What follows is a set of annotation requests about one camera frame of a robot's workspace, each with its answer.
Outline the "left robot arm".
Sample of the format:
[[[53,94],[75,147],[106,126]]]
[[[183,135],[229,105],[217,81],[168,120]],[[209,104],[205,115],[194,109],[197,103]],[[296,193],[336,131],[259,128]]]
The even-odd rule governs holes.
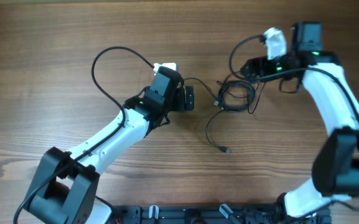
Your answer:
[[[191,109],[192,90],[176,63],[154,64],[151,86],[127,99],[112,122],[85,142],[41,158],[26,197],[25,210],[44,223],[108,223],[112,206],[96,196],[101,174],[127,148],[153,129],[170,123],[171,111]]]

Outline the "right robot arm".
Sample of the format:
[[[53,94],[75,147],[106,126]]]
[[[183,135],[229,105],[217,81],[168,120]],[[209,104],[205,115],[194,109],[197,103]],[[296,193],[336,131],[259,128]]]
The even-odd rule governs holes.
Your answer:
[[[359,197],[359,103],[339,58],[323,49],[321,24],[295,23],[290,42],[274,27],[257,39],[267,54],[248,60],[241,76],[264,83],[296,79],[313,98],[328,136],[310,179],[284,195],[286,218],[314,216],[335,203],[348,206],[350,199]]]

